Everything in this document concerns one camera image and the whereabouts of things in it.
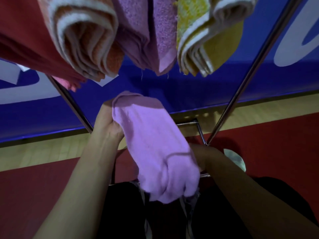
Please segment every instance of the drying rack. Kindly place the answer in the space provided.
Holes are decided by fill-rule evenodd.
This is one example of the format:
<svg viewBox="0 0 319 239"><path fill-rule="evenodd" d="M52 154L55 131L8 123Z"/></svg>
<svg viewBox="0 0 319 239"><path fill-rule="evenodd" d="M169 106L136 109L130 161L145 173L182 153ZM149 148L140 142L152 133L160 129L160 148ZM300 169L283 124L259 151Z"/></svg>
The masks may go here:
<svg viewBox="0 0 319 239"><path fill-rule="evenodd" d="M225 123L229 115L232 113L233 109L235 108L236 103L238 102L239 97L241 94L245 91L247 85L253 78L253 76L256 74L258 68L265 60L266 56L268 55L269 51L277 41L279 35L282 33L282 31L285 29L286 25L288 24L290 18L293 16L294 12L296 11L297 7L301 3L302 0L289 0L287 4L285 5L284 9L282 10L281 14L279 15L279 18L277 19L275 25L273 26L271 32L269 33L268 37L266 38L265 42L263 43L261 49L259 50L257 56L253 60L253 63L251 67L249 68L248 72L246 73L245 77L241 81L239 87L237 88L236 92L234 93L233 97L227 104L225 110L223 111L220 119L218 120L217 124L215 125L210 137L207 141L205 141L203 132L201 130L201 127L199 125L199 122L197 119L191 120L189 122L183 122L183 123L177 123L178 126L181 125L196 125L199 135L201 136L201 139L203 141L203 144L206 146L209 146L212 142L213 138L216 136L218 131L221 129L221 126ZM62 87L57 81L55 81L51 76L48 76L49 80L52 82L54 87L58 90L60 95L63 97L63 99L66 101L66 103L69 105L69 107L72 109L72 111L75 113L75 115L78 117L78 119L81 121L83 126L88 130L89 133L92 133L93 126L89 123L88 119L82 112L81 108L78 106L78 104L75 102L73 97L70 95L70 93ZM209 177L208 174L203 174L201 177Z"/></svg>

